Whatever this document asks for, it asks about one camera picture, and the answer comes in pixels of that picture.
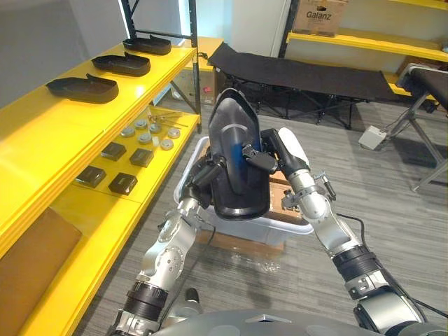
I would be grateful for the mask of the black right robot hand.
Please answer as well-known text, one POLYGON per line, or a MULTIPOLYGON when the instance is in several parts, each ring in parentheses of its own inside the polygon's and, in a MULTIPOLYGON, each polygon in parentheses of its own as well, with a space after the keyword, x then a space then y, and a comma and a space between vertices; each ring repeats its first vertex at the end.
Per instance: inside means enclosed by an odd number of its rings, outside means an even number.
POLYGON ((309 159, 290 129, 264 129, 260 135, 261 150, 249 144, 242 149, 243 158, 248 164, 268 174, 280 171, 287 179, 301 171, 311 171, 309 159))

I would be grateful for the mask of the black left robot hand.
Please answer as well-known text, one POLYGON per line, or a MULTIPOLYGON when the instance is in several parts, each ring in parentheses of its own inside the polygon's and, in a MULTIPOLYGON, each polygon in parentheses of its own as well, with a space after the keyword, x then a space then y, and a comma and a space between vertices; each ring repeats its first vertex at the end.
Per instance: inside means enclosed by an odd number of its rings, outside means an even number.
POLYGON ((181 189, 180 200, 192 198, 206 209, 212 203, 211 184, 225 172, 226 160, 223 156, 212 158, 202 156, 193 164, 181 189))

